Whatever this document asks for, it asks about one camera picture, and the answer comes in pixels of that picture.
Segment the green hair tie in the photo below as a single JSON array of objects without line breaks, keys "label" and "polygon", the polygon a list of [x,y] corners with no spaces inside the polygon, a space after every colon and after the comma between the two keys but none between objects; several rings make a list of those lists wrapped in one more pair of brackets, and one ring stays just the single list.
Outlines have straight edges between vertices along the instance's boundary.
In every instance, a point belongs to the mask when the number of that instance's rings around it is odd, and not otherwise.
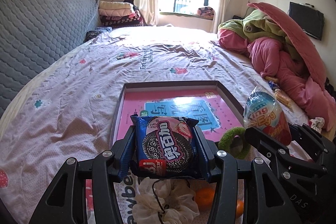
[{"label": "green hair tie", "polygon": [[[218,143],[218,149],[224,150],[234,156],[236,159],[243,160],[248,152],[250,151],[251,145],[245,140],[244,137],[245,128],[243,127],[233,127],[226,131],[226,133],[221,137]],[[234,155],[231,153],[231,143],[235,136],[239,136],[243,141],[243,149],[240,151],[238,155]]]}]

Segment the television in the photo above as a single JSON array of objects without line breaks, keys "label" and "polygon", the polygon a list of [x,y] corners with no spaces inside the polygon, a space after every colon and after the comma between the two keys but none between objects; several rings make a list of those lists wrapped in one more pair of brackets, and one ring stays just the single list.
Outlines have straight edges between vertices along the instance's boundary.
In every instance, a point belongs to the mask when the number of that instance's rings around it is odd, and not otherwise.
[{"label": "television", "polygon": [[320,11],[313,9],[311,6],[290,2],[289,16],[306,34],[322,40],[324,15]]}]

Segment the headboard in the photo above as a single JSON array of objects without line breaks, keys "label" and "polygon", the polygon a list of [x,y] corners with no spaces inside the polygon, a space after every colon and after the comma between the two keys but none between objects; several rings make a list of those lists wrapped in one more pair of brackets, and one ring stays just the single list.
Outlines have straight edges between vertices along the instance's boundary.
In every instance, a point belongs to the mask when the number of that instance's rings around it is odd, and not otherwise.
[{"label": "headboard", "polygon": [[100,24],[98,0],[0,0],[0,117],[37,74]]}]

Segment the oreo-like biscuit package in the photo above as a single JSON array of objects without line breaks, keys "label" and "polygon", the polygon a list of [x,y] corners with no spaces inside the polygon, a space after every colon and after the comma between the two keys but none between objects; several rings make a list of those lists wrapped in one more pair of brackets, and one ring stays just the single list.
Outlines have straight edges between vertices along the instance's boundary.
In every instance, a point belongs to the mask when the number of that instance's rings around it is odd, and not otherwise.
[{"label": "oreo-like biscuit package", "polygon": [[202,178],[192,130],[198,120],[137,115],[131,119],[136,128],[138,170],[164,178]]}]

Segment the orange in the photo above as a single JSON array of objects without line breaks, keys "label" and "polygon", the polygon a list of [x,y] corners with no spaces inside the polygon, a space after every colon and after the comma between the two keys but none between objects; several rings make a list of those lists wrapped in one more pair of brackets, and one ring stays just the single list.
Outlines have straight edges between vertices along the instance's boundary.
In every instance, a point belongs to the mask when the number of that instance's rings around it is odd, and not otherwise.
[{"label": "orange", "polygon": [[237,200],[236,218],[241,217],[244,212],[244,201]]},{"label": "orange", "polygon": [[215,190],[212,188],[202,188],[196,191],[195,201],[200,211],[210,210],[215,196]]}]

